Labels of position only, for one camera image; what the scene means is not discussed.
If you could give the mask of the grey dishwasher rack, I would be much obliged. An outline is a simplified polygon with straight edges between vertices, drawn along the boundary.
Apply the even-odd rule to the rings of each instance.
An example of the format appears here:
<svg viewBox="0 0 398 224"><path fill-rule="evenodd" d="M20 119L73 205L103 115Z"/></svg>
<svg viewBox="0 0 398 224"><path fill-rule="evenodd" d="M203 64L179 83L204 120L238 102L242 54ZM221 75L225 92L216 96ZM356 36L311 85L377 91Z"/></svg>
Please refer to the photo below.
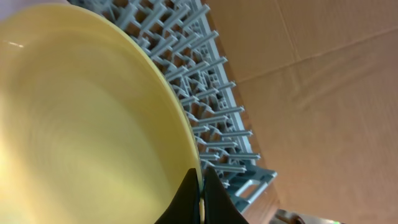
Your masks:
<svg viewBox="0 0 398 224"><path fill-rule="evenodd" d="M189 0L71 0L123 30L151 58L179 98L192 126L202 168L212 167L240 212L248 211L276 178L260 168L252 131L235 102L211 29L210 7Z"/></svg>

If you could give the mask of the yellow plate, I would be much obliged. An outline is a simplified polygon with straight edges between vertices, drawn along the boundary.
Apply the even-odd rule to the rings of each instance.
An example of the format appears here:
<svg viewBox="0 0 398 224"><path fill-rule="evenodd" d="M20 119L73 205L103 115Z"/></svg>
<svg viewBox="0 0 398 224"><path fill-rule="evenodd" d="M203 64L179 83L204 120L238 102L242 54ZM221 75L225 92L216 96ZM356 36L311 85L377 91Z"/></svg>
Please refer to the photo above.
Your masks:
<svg viewBox="0 0 398 224"><path fill-rule="evenodd" d="M198 152L154 63L104 17L1 22L1 222L155 223Z"/></svg>

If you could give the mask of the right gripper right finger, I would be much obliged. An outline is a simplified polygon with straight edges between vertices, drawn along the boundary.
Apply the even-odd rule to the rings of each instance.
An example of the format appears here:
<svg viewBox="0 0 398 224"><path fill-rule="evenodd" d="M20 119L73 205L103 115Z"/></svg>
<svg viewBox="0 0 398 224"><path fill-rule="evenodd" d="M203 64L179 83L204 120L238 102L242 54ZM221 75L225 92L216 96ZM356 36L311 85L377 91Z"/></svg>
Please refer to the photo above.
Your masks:
<svg viewBox="0 0 398 224"><path fill-rule="evenodd" d="M214 168L205 172L204 184L206 224L248 224L232 203Z"/></svg>

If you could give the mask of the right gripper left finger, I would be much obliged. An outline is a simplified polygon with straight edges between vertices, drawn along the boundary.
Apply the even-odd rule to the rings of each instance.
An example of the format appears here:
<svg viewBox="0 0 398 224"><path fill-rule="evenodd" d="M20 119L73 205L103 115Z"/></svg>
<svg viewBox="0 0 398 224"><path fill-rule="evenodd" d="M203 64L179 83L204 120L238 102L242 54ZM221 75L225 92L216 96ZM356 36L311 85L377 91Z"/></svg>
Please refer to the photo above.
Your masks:
<svg viewBox="0 0 398 224"><path fill-rule="evenodd" d="M200 188L195 168L187 171L170 205L155 224L200 224Z"/></svg>

